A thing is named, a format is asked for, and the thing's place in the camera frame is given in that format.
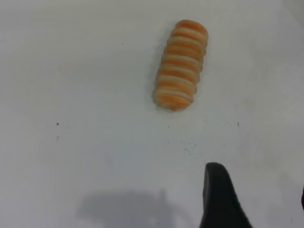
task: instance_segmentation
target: white surface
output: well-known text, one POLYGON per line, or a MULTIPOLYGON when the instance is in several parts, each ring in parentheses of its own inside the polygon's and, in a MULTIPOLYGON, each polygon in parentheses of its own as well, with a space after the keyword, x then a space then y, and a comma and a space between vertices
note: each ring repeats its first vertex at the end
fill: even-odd
POLYGON ((254 227, 302 227, 303 88, 301 0, 2 0, 0 227, 196 228, 211 161, 254 227), (168 113, 151 93, 180 19, 210 37, 168 113))

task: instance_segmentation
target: black object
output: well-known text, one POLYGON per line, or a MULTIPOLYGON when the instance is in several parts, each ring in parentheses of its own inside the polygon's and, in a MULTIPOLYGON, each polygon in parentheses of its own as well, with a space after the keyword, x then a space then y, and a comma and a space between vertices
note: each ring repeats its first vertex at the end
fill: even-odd
POLYGON ((304 210, 304 188, 303 188, 303 195, 302 195, 301 203, 302 203, 302 208, 304 210))
POLYGON ((200 228, 252 228, 238 202, 228 171, 219 163, 206 164, 203 201, 200 228))

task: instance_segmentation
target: bread roll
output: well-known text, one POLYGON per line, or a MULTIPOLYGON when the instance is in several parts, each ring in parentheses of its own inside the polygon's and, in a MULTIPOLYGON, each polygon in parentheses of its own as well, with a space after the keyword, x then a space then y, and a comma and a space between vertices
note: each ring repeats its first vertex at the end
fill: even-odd
POLYGON ((158 106, 176 111, 194 101, 208 37, 207 30, 195 21, 181 20, 175 25, 156 77, 153 96, 158 106))

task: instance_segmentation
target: orange striped object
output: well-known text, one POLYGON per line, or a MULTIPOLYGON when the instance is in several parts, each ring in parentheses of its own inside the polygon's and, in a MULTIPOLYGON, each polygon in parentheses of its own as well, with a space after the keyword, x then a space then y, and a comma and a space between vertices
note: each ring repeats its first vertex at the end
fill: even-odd
POLYGON ((207 43, 208 32, 201 24, 181 20, 175 25, 156 77, 153 96, 158 106, 176 111, 194 101, 207 43))

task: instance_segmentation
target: striped cylinder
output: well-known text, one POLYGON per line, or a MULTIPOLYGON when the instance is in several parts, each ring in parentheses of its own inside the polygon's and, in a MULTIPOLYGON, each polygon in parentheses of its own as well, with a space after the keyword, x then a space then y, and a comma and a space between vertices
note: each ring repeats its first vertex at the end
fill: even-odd
POLYGON ((201 24, 181 20, 175 25, 157 72, 153 96, 158 106, 176 111, 194 101, 207 41, 208 32, 201 24))

